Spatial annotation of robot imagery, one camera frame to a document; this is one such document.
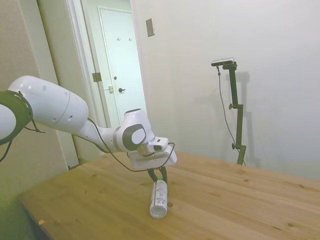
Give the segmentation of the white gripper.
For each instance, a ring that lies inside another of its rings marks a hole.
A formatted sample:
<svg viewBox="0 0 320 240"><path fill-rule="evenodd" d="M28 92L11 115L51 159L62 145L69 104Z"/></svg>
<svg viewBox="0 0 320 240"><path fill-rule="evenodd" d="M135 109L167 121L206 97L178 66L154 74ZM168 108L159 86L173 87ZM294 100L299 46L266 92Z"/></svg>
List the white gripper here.
<svg viewBox="0 0 320 240"><path fill-rule="evenodd" d="M163 166L159 171L162 175L162 180L165 183L168 182L166 166L173 166L177 162L177 155L171 145L168 145L163 151L154 152L150 156L142 156L138 151L129 152L128 158L130 159L131 167L134 170L148 169L148 175L153 182L157 181L157 175L155 174L154 169Z"/></svg>

